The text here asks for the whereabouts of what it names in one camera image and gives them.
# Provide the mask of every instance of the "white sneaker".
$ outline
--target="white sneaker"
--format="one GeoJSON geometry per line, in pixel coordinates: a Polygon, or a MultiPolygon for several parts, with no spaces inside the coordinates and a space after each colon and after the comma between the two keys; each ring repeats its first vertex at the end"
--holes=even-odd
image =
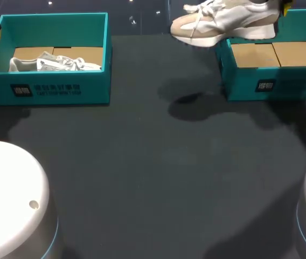
{"type": "Polygon", "coordinates": [[[71,59],[64,56],[54,56],[48,52],[43,52],[37,59],[21,60],[11,58],[9,62],[10,72],[78,70],[101,70],[101,66],[87,63],[82,58],[71,59]]]}
{"type": "Polygon", "coordinates": [[[212,47],[228,37],[271,39],[280,15],[280,0],[207,0],[185,5],[189,15],[173,21],[171,35],[193,46],[212,47]]]}

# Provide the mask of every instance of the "teal box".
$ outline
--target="teal box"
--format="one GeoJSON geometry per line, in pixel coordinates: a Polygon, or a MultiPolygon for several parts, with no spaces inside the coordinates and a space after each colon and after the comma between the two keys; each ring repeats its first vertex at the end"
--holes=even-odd
{"type": "Polygon", "coordinates": [[[222,85],[229,101],[306,99],[306,66],[237,67],[231,44],[273,42],[306,42],[306,10],[289,10],[281,17],[274,39],[246,41],[234,38],[217,45],[215,51],[222,85]]]}
{"type": "Polygon", "coordinates": [[[107,13],[3,15],[0,24],[0,105],[110,102],[112,44],[107,13]],[[103,47],[102,70],[8,72],[15,48],[46,46],[103,47]]]}

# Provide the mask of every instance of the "small hole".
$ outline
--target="small hole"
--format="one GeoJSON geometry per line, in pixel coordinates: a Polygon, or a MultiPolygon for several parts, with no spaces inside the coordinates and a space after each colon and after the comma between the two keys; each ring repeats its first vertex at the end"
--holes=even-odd
{"type": "Polygon", "coordinates": [[[39,204],[38,204],[37,201],[30,201],[29,205],[32,209],[38,209],[39,208],[39,204]]]}

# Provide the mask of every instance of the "logo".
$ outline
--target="logo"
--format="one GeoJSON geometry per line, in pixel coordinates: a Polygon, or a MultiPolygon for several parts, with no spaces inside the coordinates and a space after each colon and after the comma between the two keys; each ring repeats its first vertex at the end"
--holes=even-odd
{"type": "Polygon", "coordinates": [[[275,79],[259,80],[255,92],[271,92],[275,86],[275,79]]]}
{"type": "Polygon", "coordinates": [[[32,92],[28,84],[11,85],[13,93],[17,97],[31,97],[32,92]]]}

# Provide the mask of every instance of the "shoe sole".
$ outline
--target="shoe sole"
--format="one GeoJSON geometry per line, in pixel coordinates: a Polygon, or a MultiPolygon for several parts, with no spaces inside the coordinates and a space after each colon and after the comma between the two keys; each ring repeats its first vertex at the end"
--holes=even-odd
{"type": "Polygon", "coordinates": [[[276,36],[275,30],[276,26],[274,24],[269,24],[269,25],[250,27],[250,28],[237,28],[230,32],[210,38],[186,38],[174,35],[172,36],[177,40],[192,46],[213,47],[222,39],[231,38],[231,37],[239,37],[250,40],[273,39],[276,36]]]}

